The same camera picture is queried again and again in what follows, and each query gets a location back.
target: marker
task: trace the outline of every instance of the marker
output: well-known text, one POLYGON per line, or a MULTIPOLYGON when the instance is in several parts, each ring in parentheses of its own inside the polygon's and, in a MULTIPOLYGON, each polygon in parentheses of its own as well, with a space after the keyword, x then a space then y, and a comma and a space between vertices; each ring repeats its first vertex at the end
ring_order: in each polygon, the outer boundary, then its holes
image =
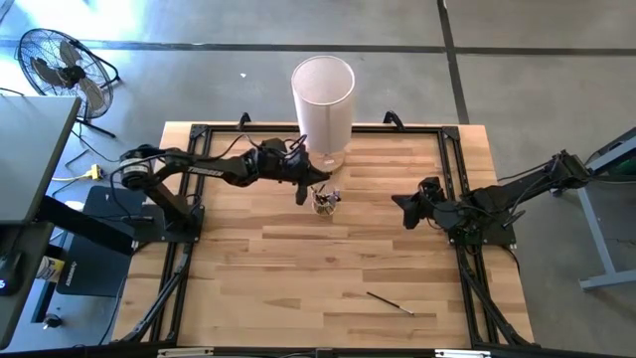
POLYGON ((412 315, 412 316, 415 316, 415 313, 413 313, 413 312, 409 311, 408 309, 404 309, 404 308, 400 307, 400 306, 399 306, 399 304, 397 304, 397 303, 393 303, 393 302, 389 301, 388 299, 382 298, 382 297, 380 297, 380 296, 378 296, 378 295, 376 295, 376 294, 370 293, 370 292, 367 292, 367 294, 368 294, 369 296, 371 296, 371 297, 374 297, 374 298, 379 299, 380 301, 382 301, 382 302, 384 302, 384 303, 388 303, 388 304, 390 304, 391 306, 393 306, 393 307, 395 307, 395 308, 397 308, 397 309, 399 309, 399 310, 401 310, 401 311, 403 311, 403 312, 406 312, 406 313, 408 313, 408 314, 410 314, 410 315, 412 315))

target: yellow cable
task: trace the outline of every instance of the yellow cable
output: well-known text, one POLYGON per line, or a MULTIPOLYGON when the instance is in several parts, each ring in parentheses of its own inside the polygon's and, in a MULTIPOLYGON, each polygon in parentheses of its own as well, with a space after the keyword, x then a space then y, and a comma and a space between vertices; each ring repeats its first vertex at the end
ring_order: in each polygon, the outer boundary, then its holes
POLYGON ((75 177, 75 178, 51 178, 51 180, 53 181, 74 181, 74 180, 79 180, 79 179, 83 179, 83 178, 88 178, 90 177, 89 175, 81 175, 79 177, 75 177))
POLYGON ((69 181, 74 181, 74 180, 79 180, 79 179, 83 179, 83 178, 90 178, 92 180, 100 180, 103 176, 101 175, 102 171, 101 168, 99 168, 99 165, 97 164, 92 164, 90 166, 90 169, 88 169, 85 173, 83 173, 82 175, 78 176, 78 177, 74 177, 74 178, 51 178, 51 180, 53 181, 61 181, 61 182, 69 182, 69 181))

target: wooden table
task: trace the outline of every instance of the wooden table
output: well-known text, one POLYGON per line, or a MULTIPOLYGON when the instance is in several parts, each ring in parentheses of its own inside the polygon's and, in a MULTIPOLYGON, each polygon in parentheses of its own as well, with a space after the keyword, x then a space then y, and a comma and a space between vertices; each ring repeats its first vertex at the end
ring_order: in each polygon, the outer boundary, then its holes
MULTIPOLYGON (((161 147, 186 149, 191 124, 166 123, 161 147)), ((495 183, 485 127, 459 129, 471 188, 495 183)), ((212 154, 236 136, 215 133, 212 154)), ((260 142, 294 135, 250 136, 260 142)), ((230 155, 247 149, 242 140, 230 155)), ((354 133, 334 179, 343 200, 331 217, 314 214, 310 200, 296 206, 289 184, 262 180, 238 188, 206 179, 206 221, 190 268, 179 345, 468 347, 454 249, 426 222, 404 229, 391 200, 391 194, 413 193, 422 178, 441 174, 433 135, 354 133)), ((179 181, 174 175, 165 184, 176 192, 179 181)), ((151 244, 133 258, 113 338, 130 331, 154 300, 165 250, 165 244, 151 244)), ((483 252, 494 301, 532 341, 515 262, 501 248, 483 252)), ((476 311, 484 328, 478 304, 476 311)))

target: concrete floor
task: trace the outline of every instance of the concrete floor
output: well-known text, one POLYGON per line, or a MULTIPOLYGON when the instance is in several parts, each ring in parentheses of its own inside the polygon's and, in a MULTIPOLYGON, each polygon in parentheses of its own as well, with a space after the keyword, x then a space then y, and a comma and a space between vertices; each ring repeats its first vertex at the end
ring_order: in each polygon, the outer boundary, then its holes
MULTIPOLYGON (((178 43, 442 46, 434 0, 16 0, 0 39, 50 27, 80 39, 178 43), (68 6, 73 3, 73 11, 68 6)), ((635 48, 636 3, 630 0, 446 0, 455 44, 463 47, 635 48)), ((95 124, 115 141, 87 133, 110 158, 141 143, 158 144, 167 120, 293 120, 293 68, 310 53, 97 51, 124 83, 95 124)), ((457 123, 446 56, 343 53, 358 78, 358 121, 388 109, 405 122, 457 123)), ((497 172, 518 172, 567 148, 587 157, 634 124, 633 57, 459 56, 471 123, 485 124, 497 172)), ((34 93, 0 48, 0 87, 34 93)), ((63 161, 81 151, 69 141, 63 161)), ((79 173, 92 155, 73 165, 79 173)), ((58 175, 69 175, 61 166, 58 175)), ((83 200, 77 183, 61 200, 83 200)), ((52 184, 50 192, 57 189, 52 184)), ((552 348, 635 355, 636 283, 584 293, 578 280, 602 273, 578 199, 547 195, 524 204, 515 230, 522 281, 538 343, 552 348)), ((622 267, 634 246, 612 248, 622 267)), ((37 293, 35 284, 32 293, 37 293)), ((35 304, 32 294, 26 311, 35 304)), ((65 327, 41 331, 24 319, 8 350, 95 344, 113 300, 56 295, 65 327)))

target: white cylinder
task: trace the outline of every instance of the white cylinder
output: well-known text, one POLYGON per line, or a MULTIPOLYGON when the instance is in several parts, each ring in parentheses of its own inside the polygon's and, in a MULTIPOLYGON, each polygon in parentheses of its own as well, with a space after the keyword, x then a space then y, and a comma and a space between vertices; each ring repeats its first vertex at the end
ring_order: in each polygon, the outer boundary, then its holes
POLYGON ((351 140, 356 79, 346 62, 317 56, 298 65, 291 76, 300 133, 308 150, 337 153, 351 140))

